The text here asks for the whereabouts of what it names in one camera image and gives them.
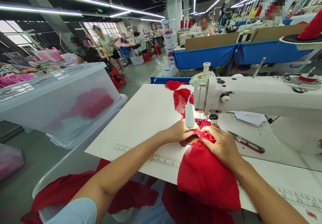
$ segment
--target red stool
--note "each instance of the red stool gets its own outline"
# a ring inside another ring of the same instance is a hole
[[[162,54],[160,45],[154,46],[154,53],[157,55],[158,53]]]
[[[121,89],[121,85],[127,84],[127,82],[124,80],[124,78],[122,77],[122,75],[117,71],[117,70],[113,70],[109,73],[110,79],[112,80],[114,86],[116,87],[116,89],[120,90]]]
[[[150,59],[153,60],[151,52],[148,49],[147,49],[146,53],[142,53],[142,54],[143,54],[143,60],[144,61],[146,61],[146,60],[150,61]]]

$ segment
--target floor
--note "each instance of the floor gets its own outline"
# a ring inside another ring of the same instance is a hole
[[[153,55],[153,60],[143,65],[126,66],[124,85],[119,91],[127,95],[128,100],[139,88],[150,82],[150,77],[161,73],[161,66],[167,61],[166,53]],[[57,163],[69,150],[59,148],[50,142],[42,132],[33,131],[30,134],[24,131],[4,144],[23,150],[25,165],[17,172],[0,182],[0,223],[20,223],[20,218],[30,211],[32,191],[37,182]],[[111,218],[103,223],[116,223]]]

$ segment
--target white cable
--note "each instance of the white cable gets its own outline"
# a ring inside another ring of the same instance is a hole
[[[189,84],[193,87],[207,85],[209,77],[215,77],[215,74],[212,71],[209,71],[207,74],[204,74],[203,72],[198,73],[191,78]]]
[[[271,133],[275,138],[276,138],[276,140],[277,140],[277,145],[274,145],[274,144],[272,144],[272,143],[270,143],[270,142],[268,142],[266,139],[264,139],[263,137],[262,137],[262,135],[258,132],[258,130],[266,130],[267,132],[269,132],[269,133]],[[267,143],[269,143],[270,145],[273,145],[273,146],[279,146],[279,140],[278,140],[278,138],[275,136],[275,134],[273,134],[271,131],[269,131],[269,130],[267,130],[267,129],[265,129],[265,128],[258,128],[257,129],[257,133],[258,133],[258,135],[263,139],[263,140],[265,140],[265,142],[267,142]]]

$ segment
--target cardboard box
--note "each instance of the cardboard box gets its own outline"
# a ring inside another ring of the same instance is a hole
[[[236,44],[239,33],[191,38],[185,40],[185,50],[199,50]]]
[[[304,28],[307,25],[308,24],[304,23],[304,24],[259,28],[253,41],[251,42],[278,40],[283,36],[299,34],[304,30]]]

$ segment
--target grey shirt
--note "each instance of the grey shirt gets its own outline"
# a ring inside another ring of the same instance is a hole
[[[140,51],[143,51],[147,48],[147,45],[145,43],[145,38],[143,36],[137,37],[137,43],[140,44],[140,47],[139,47]]]
[[[104,35],[104,40],[101,37],[98,37],[98,43],[104,47],[107,51],[107,53],[112,54],[114,51],[114,47],[111,46],[111,43],[113,42],[115,38],[111,35]]]

